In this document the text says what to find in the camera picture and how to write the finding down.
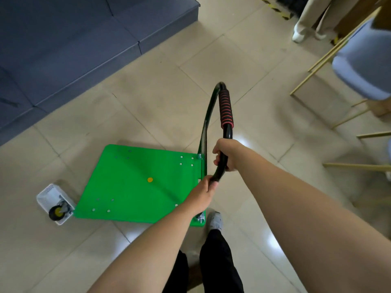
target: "gray sofa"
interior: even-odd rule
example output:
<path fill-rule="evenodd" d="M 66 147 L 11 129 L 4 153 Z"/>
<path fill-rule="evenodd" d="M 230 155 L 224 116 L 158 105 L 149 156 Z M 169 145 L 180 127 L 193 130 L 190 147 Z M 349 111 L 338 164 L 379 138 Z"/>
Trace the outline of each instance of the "gray sofa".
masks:
<path fill-rule="evenodd" d="M 0 0 L 0 145 L 198 19 L 196 0 Z"/>

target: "red and black foam grip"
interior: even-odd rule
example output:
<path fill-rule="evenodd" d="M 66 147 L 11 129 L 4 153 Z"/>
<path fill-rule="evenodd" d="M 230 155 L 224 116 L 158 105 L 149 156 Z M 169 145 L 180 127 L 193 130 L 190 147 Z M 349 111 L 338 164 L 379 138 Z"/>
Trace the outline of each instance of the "red and black foam grip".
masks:
<path fill-rule="evenodd" d="M 219 92 L 219 106 L 220 106 L 221 128 L 223 128 L 224 124 L 227 123 L 229 123 L 233 128 L 230 92 L 227 89 L 220 90 Z"/>

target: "forearm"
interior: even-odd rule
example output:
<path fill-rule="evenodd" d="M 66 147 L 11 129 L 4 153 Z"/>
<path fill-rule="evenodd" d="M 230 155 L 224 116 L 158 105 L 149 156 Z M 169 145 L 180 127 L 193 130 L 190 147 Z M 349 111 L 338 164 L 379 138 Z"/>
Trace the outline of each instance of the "forearm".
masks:
<path fill-rule="evenodd" d="M 192 217 L 182 204 L 150 226 L 115 259 L 89 293 L 161 292 Z"/>
<path fill-rule="evenodd" d="M 235 165 L 308 291 L 390 286 L 391 244 L 366 222 L 246 147 Z"/>

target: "green platform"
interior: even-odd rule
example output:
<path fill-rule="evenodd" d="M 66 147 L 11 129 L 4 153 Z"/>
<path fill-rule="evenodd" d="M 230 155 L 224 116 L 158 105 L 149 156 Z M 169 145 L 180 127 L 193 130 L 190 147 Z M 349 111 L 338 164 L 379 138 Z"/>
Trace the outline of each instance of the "green platform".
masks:
<path fill-rule="evenodd" d="M 74 216 L 155 223 L 203 178 L 202 164 L 197 154 L 107 145 Z M 205 222 L 193 219 L 190 225 Z"/>

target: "gray sneaker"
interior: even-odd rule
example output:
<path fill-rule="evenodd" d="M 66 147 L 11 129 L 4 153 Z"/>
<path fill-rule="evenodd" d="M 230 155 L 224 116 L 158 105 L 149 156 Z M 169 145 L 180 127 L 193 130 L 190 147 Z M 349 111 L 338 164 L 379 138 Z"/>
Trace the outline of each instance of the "gray sneaker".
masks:
<path fill-rule="evenodd" d="M 221 213 L 216 211 L 210 212 L 208 216 L 207 226 L 208 226 L 208 232 L 210 232 L 212 229 L 218 229 L 219 231 L 222 231 Z"/>

